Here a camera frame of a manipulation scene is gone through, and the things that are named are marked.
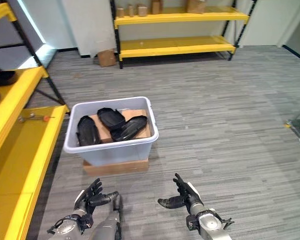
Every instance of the black metal frame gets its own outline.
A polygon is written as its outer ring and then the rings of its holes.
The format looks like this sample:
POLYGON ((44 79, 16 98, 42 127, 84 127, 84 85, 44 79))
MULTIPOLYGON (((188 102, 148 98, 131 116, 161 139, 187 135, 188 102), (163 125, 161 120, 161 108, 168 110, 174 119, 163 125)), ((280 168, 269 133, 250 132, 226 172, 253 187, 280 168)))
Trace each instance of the black metal frame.
MULTIPOLYGON (((113 24, 115 24, 116 15, 117 15, 115 0, 110 0, 110 7, 111 7, 113 24)), ((114 36, 115 36, 115 42, 116 42, 116 50, 118 51, 118 55, 119 55, 119 66, 120 66, 120 69, 123 69, 124 63, 123 63, 123 60, 120 59, 121 46, 120 46, 120 37, 119 37, 119 29, 118 28, 117 29, 114 28, 114 36)))
MULTIPOLYGON (((0 3, 8 3, 7 0, 0 0, 0 3)), ((12 21, 11 22, 12 25, 14 26, 15 30, 17 31, 17 33, 19 34, 19 36, 21 37, 22 39, 22 43, 16 43, 16 44, 7 44, 7 45, 0 45, 0 49, 4 49, 4 48, 14 48, 14 47, 20 47, 20 46, 25 46, 26 49, 29 51, 30 55, 34 58, 36 64, 38 65, 38 67, 43 67, 45 72, 48 74, 48 77, 43 77, 44 79, 46 79, 46 81, 48 82, 49 86, 51 87, 51 89, 53 90, 55 96, 57 98, 54 98, 53 96, 41 91, 41 90, 38 90, 38 89, 35 89, 36 92, 42 94, 43 96, 59 103, 60 105, 66 105, 66 102, 64 100, 64 98, 61 96, 60 92, 58 91, 56 85, 54 84, 54 82, 52 81, 52 79, 50 78, 49 76, 49 73, 47 72, 46 68, 44 67, 44 65, 41 63, 41 61, 39 60, 37 54, 36 54, 36 51, 34 50, 34 48, 32 47, 27 35, 25 34, 23 28, 21 27, 21 25, 19 24, 18 20, 15 20, 15 21, 12 21)))
MULTIPOLYGON (((232 53, 230 51, 227 51, 230 54, 230 56, 228 58, 228 61, 232 60, 234 54, 236 53, 237 48, 239 47, 239 42, 240 42, 240 40, 241 40, 241 38, 242 38, 245 30, 246 30, 247 24, 248 24, 248 22, 250 20, 250 17, 251 17, 251 15, 252 15, 252 13, 253 13, 253 11, 255 9, 255 6, 256 6, 258 0, 251 0, 251 1, 253 1, 253 4, 252 4, 252 6, 251 6, 251 8, 249 10, 249 13, 248 13, 249 19, 243 25, 243 27, 242 27, 242 29, 240 31, 239 37, 237 39, 234 39, 234 47, 235 47, 234 53, 232 53)), ((110 0, 110 6, 111 6, 111 13, 112 13, 113 24, 115 24, 115 20, 116 20, 116 3, 115 3, 115 0, 110 0)), ((233 0, 231 6, 233 8, 236 8, 237 7, 237 0, 233 0)), ((228 26, 229 26, 229 22, 230 22, 230 20, 227 20, 225 22, 225 25, 223 27, 222 34, 221 34, 223 37, 225 36, 225 34, 227 32, 227 29, 228 29, 228 26)), ((119 28, 117 28, 117 29, 114 28, 114 35, 115 35, 116 49, 117 49, 118 54, 119 54, 120 69, 123 69, 123 67, 124 67, 123 59, 120 60, 121 46, 120 46, 119 28)))

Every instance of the tool on shelf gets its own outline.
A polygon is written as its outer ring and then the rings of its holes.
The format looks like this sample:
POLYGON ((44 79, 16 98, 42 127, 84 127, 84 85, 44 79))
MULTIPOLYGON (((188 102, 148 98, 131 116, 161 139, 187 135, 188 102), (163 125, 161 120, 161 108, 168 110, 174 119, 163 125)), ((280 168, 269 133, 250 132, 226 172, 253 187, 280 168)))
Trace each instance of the tool on shelf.
POLYGON ((54 116, 48 115, 36 115, 35 113, 30 113, 29 117, 19 116, 18 121, 24 123, 27 120, 42 120, 43 122, 48 122, 50 119, 54 119, 54 116))

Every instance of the black object in bin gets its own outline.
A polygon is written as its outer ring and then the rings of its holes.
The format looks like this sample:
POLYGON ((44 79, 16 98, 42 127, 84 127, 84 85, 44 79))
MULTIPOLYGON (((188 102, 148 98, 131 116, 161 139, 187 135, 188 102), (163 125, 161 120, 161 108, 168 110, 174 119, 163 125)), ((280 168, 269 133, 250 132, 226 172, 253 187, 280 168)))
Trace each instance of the black object in bin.
POLYGON ((113 141, 127 141, 133 139, 147 125, 146 116, 134 116, 125 123, 120 129, 112 130, 111 137, 113 141))
POLYGON ((97 115, 100 121, 110 130, 120 129, 126 124, 125 117, 118 110, 104 107, 98 110, 97 115))
POLYGON ((80 146, 90 146, 101 144, 99 131, 95 121, 89 116, 83 116, 78 123, 78 132, 76 133, 80 146))

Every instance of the yellow shelving unit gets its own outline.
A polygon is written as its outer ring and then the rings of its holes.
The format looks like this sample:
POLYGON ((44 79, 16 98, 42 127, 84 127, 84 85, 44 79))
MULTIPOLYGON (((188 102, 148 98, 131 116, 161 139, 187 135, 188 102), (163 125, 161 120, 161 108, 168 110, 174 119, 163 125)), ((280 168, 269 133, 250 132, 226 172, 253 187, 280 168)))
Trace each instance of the yellow shelving unit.
POLYGON ((148 14, 147 16, 135 15, 130 17, 116 17, 114 27, 117 29, 121 25, 131 24, 157 24, 157 23, 176 23, 176 22, 199 22, 199 21, 227 21, 243 20, 248 21, 249 16, 237 11, 231 6, 208 6, 205 13, 187 13, 184 7, 167 7, 162 14, 148 14))
POLYGON ((236 9, 237 0, 233 0, 232 6, 207 6, 204 13, 188 13, 186 12, 185 7, 167 7, 163 8, 161 14, 148 14, 147 16, 135 15, 132 17, 125 15, 123 17, 116 17, 115 0, 110 0, 120 69, 123 68, 124 58, 134 57, 227 51, 230 54, 228 58, 230 61, 239 46, 239 41, 257 3, 257 0, 251 1, 253 1, 253 3, 248 14, 238 11, 236 9), (123 25, 203 21, 226 21, 226 23, 220 36, 175 37, 120 41, 119 27, 123 25), (229 43, 224 38, 229 21, 243 21, 244 23, 239 37, 234 43, 229 43))
POLYGON ((174 37, 121 42, 121 58, 230 51, 235 47, 222 36, 174 37))
POLYGON ((0 3, 0 19, 3 17, 7 17, 10 22, 17 20, 16 16, 11 11, 11 8, 7 2, 0 3))
POLYGON ((0 86, 0 240, 24 240, 69 109, 7 2, 0 3, 0 19, 4 17, 13 23, 22 43, 0 48, 26 46, 38 64, 38 67, 15 70, 17 81, 0 86), (47 80, 57 98, 36 89, 41 79, 47 80), (34 91, 61 106, 23 109, 34 91), (50 118, 48 121, 27 119, 31 114, 50 118))
POLYGON ((0 149, 0 240, 25 239, 66 106, 24 109, 0 149))
POLYGON ((15 84, 0 86, 0 148, 40 79, 48 76, 42 66, 17 70, 16 74, 15 84))

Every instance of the cardboard box on shelf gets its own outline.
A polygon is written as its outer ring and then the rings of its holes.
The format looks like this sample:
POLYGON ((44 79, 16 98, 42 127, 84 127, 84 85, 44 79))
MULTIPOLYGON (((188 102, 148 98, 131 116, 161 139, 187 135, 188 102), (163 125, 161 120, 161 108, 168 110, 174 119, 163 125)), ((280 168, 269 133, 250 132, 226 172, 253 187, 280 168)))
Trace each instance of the cardboard box on shelf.
POLYGON ((139 4, 137 6, 137 8, 138 8, 138 15, 139 15, 139 17, 146 17, 148 15, 148 8, 147 8, 147 6, 139 4))
POLYGON ((152 0, 151 2, 151 13, 162 14, 163 11, 163 0, 152 0))
POLYGON ((125 16, 125 10, 123 9, 123 7, 116 8, 116 16, 119 18, 123 18, 125 16))
POLYGON ((130 17, 134 17, 135 16, 135 8, 131 4, 128 5, 128 13, 129 13, 130 17))
POLYGON ((206 0, 187 0, 186 12, 190 14, 203 14, 206 8, 206 0))

